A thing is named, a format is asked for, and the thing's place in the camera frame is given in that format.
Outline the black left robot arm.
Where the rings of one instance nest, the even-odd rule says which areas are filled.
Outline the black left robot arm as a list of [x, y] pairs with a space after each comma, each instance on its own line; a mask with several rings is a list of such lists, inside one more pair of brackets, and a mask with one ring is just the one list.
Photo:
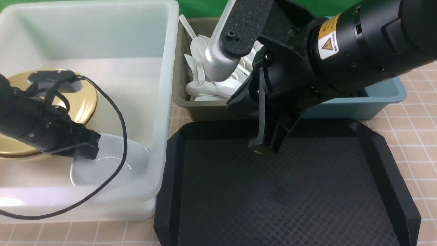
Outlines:
[[49, 156], [94, 160], [101, 135], [69, 115], [65, 93], [77, 93], [88, 77], [71, 70], [40, 70], [27, 77], [26, 90], [1, 76], [1, 134]]

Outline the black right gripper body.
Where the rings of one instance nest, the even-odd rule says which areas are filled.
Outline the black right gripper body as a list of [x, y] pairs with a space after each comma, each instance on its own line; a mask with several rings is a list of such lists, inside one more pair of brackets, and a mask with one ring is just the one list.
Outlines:
[[258, 134], [249, 141], [257, 154], [277, 154], [301, 118], [318, 76], [312, 66], [314, 32], [328, 20], [290, 0], [274, 0], [256, 53], [253, 70], [231, 96], [227, 108], [241, 117], [258, 119]]

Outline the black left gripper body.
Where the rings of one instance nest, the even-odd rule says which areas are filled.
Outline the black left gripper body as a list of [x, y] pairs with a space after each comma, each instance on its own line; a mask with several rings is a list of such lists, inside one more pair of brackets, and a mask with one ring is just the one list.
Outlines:
[[69, 116], [70, 103], [54, 89], [28, 89], [24, 100], [20, 141], [47, 155], [94, 160], [101, 135]]

